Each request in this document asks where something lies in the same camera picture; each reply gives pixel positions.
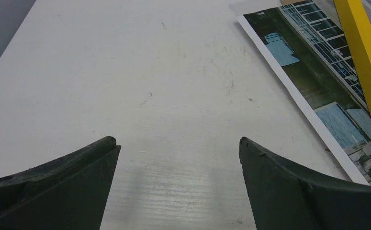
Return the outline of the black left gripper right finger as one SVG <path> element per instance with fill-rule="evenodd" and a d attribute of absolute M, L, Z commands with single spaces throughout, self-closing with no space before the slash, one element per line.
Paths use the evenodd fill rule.
<path fill-rule="evenodd" d="M 242 137 L 239 159 L 259 230 L 371 230 L 371 186 L 331 177 Z"/>

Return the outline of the printed building photo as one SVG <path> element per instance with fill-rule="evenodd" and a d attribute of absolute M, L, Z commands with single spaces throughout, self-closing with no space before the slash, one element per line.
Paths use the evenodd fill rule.
<path fill-rule="evenodd" d="M 334 1 L 233 10 L 326 151 L 352 181 L 371 185 L 371 115 Z"/>

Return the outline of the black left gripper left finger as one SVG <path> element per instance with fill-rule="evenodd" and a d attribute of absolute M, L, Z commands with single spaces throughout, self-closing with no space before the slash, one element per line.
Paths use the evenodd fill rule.
<path fill-rule="evenodd" d="M 98 230 L 120 150 L 106 136 L 0 178 L 0 230 Z"/>

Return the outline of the yellow wooden picture frame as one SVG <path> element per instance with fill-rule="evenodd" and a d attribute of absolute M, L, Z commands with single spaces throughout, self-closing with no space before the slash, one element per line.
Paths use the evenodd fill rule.
<path fill-rule="evenodd" d="M 334 2 L 371 114 L 371 23 L 360 0 Z"/>

